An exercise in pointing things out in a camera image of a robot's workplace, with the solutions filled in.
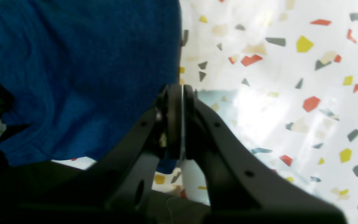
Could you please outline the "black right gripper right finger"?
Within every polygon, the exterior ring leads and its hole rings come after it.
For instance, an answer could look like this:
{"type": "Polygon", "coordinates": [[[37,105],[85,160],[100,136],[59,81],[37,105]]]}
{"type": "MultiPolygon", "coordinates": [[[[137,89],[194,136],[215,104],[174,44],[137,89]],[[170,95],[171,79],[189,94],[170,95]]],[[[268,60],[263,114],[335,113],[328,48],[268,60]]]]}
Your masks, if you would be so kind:
{"type": "Polygon", "coordinates": [[[337,207],[258,160],[190,85],[168,89],[168,156],[194,160],[205,177],[205,224],[345,224],[337,207]]]}

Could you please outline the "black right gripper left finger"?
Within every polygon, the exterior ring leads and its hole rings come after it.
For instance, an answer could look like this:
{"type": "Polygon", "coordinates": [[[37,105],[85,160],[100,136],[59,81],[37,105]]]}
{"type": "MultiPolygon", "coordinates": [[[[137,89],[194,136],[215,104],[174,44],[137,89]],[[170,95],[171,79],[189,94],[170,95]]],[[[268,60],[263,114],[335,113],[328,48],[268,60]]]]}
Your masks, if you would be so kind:
{"type": "Polygon", "coordinates": [[[65,183],[18,204],[20,224],[149,224],[154,173],[170,156],[170,87],[162,87],[121,142],[65,183]]]}

